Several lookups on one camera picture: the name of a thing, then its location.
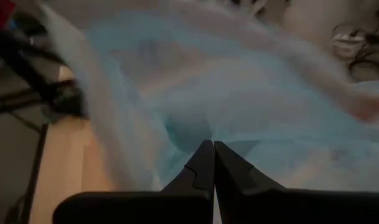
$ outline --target electrical cord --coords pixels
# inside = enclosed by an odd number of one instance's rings
[[[343,23],[340,23],[339,25],[336,25],[333,30],[332,30],[332,33],[330,34],[330,38],[333,38],[335,34],[337,34],[337,29],[339,27],[354,27],[354,22],[343,22]],[[356,28],[353,28],[353,31],[350,33],[350,36],[355,36],[357,35],[359,32],[361,33],[364,33],[366,34],[367,31],[365,31],[364,29],[361,29],[360,27],[356,27]]]
[[[379,31],[379,24],[377,25],[375,31],[373,31],[372,33],[373,34],[376,34],[377,32]],[[355,54],[355,59],[354,61],[356,61],[359,57],[359,55],[361,54],[362,50],[368,45],[368,42],[365,41],[365,43],[363,43],[363,45],[361,46],[361,48],[358,50],[358,52]]]
[[[35,125],[34,123],[32,123],[32,122],[30,122],[30,121],[28,121],[28,120],[22,118],[21,116],[15,114],[15,113],[12,112],[12,111],[8,111],[7,113],[8,113],[9,115],[11,115],[13,118],[17,119],[17,120],[18,120],[21,124],[23,124],[25,127],[29,128],[29,129],[31,129],[31,130],[33,130],[33,131],[39,133],[39,134],[41,133],[40,128],[39,128],[37,125]]]
[[[4,219],[5,224],[18,224],[21,223],[21,204],[23,203],[26,194],[20,196],[15,202],[14,206],[8,209],[7,215]]]
[[[379,31],[379,24],[377,25],[376,29],[372,33],[369,33],[369,34],[375,35],[378,31]],[[376,51],[364,52],[364,49],[368,44],[373,44],[373,42],[371,42],[370,40],[366,38],[365,43],[363,43],[363,45],[360,47],[358,52],[355,54],[354,60],[348,66],[350,77],[358,82],[360,82],[360,80],[358,80],[358,78],[353,75],[353,70],[356,65],[359,65],[359,64],[372,65],[379,71],[379,61],[373,60],[373,59],[367,59],[368,56],[377,54],[377,52]]]

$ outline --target red object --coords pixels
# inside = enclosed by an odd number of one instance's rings
[[[5,28],[12,12],[14,11],[15,4],[9,0],[0,0],[0,29]]]

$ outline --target black plastic piece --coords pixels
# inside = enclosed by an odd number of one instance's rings
[[[49,89],[44,77],[22,57],[16,43],[0,30],[0,57],[12,68],[12,70],[23,78],[39,95],[52,104],[57,93]]]
[[[87,192],[63,201],[54,224],[212,223],[214,146],[204,141],[161,192]]]
[[[233,152],[215,143],[215,186],[222,222],[256,223],[262,219],[379,220],[379,193],[285,189]]]

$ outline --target black wire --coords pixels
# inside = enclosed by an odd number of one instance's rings
[[[346,23],[341,23],[341,24],[339,24],[339,25],[336,25],[334,28],[333,28],[333,31],[332,31],[332,33],[331,33],[331,37],[333,37],[336,33],[335,33],[335,31],[337,30],[337,28],[339,28],[339,27],[342,27],[342,26],[350,26],[351,24],[353,24],[353,22],[346,22]],[[367,32],[364,30],[364,29],[361,29],[361,27],[355,27],[355,28],[353,28],[353,31],[352,32],[357,32],[357,33],[359,33],[359,32],[362,32],[362,33],[364,33],[364,34],[366,34]]]
[[[27,193],[20,196],[13,206],[11,206],[4,218],[4,224],[16,224],[21,223],[21,205],[26,198]]]
[[[9,115],[11,115],[13,118],[17,119],[17,120],[18,120],[21,124],[23,124],[25,127],[29,128],[29,129],[31,129],[31,130],[33,130],[33,131],[39,133],[39,134],[41,133],[41,129],[40,129],[37,125],[35,125],[34,123],[32,123],[32,122],[30,122],[30,121],[28,121],[28,120],[22,118],[21,116],[15,114],[15,113],[12,112],[12,111],[7,111],[7,113],[8,113]]]
[[[379,31],[379,24],[377,25],[375,31],[373,31],[373,34],[376,34],[378,31]],[[368,42],[365,41],[365,43],[363,43],[363,45],[361,46],[361,48],[358,50],[357,54],[355,54],[355,59],[354,59],[354,61],[358,59],[358,57],[359,57],[361,51],[362,51],[367,45],[368,45]]]

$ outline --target light blue fabric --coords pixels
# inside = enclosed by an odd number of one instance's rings
[[[79,62],[72,57],[75,44],[59,43],[118,173],[131,174],[137,189],[155,189],[155,178],[163,187],[204,139],[212,139],[287,187],[379,190],[379,130],[353,119],[301,79],[299,73],[307,71],[288,55],[307,44],[274,29],[248,30],[253,47],[179,17],[122,11],[82,30],[95,59]],[[334,69],[333,60],[317,50],[306,52],[295,55],[297,61],[320,58]],[[188,65],[208,61],[205,69],[166,84]],[[90,66],[102,74],[92,74]],[[156,83],[162,88],[144,87]],[[379,89],[379,83],[360,88]],[[318,155],[317,171],[291,182]]]

